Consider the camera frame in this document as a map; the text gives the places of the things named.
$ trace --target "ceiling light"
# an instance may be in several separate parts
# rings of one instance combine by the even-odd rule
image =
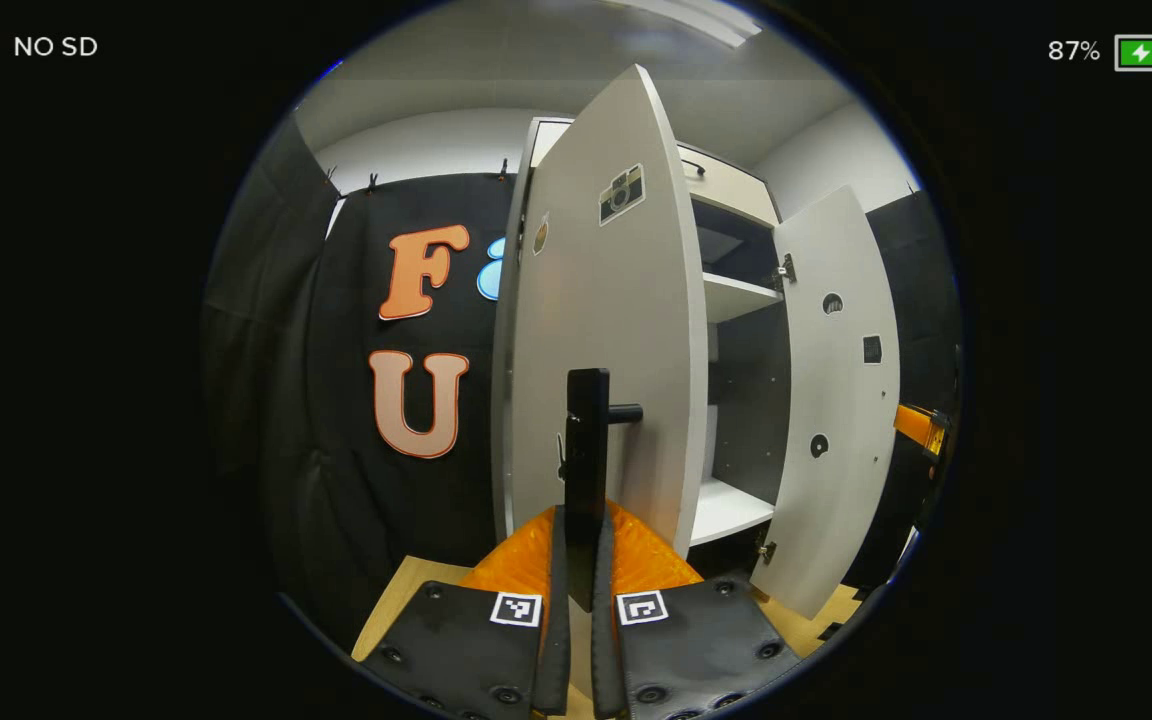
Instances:
[[[740,47],[761,28],[749,15],[719,0],[604,0],[676,20],[685,26],[699,29],[728,47]]]

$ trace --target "battery icon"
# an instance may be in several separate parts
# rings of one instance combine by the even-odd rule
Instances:
[[[1114,69],[1152,73],[1152,35],[1115,35]]]

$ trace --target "open cabinet door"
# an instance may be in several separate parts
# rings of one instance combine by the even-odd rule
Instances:
[[[780,223],[776,253],[790,324],[790,429],[774,550],[751,582],[814,617],[861,550],[878,509],[900,401],[896,310],[887,272],[849,185]]]
[[[677,143],[646,70],[622,73],[573,120],[531,169],[522,214],[493,379],[508,532],[563,502],[568,370],[607,367],[611,402],[643,406],[641,423],[611,431],[608,495],[685,555],[704,460],[705,298]]]

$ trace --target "white shelf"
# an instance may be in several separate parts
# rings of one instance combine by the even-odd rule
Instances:
[[[691,546],[712,541],[772,520],[774,507],[717,478],[700,480]]]
[[[781,302],[780,291],[768,290],[749,282],[735,281],[713,273],[702,273],[705,279],[705,323],[722,323],[752,313],[760,306]]]

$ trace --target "orange letter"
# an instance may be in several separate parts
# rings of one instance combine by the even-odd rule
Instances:
[[[464,225],[449,225],[431,232],[401,234],[389,241],[394,251],[394,270],[389,273],[389,297],[380,304],[381,320],[415,318],[429,313],[434,305],[433,297],[425,295],[425,278],[433,287],[444,287],[452,266],[452,253],[445,247],[435,247],[425,256],[430,245],[452,245],[457,251],[470,247],[470,232]]]
[[[376,427],[394,450],[412,457],[438,457],[456,445],[457,396],[461,376],[470,361],[461,355],[435,353],[425,357],[425,370],[434,376],[434,426],[417,433],[403,416],[403,378],[412,369],[412,357],[396,350],[378,350],[367,357],[376,373]]]

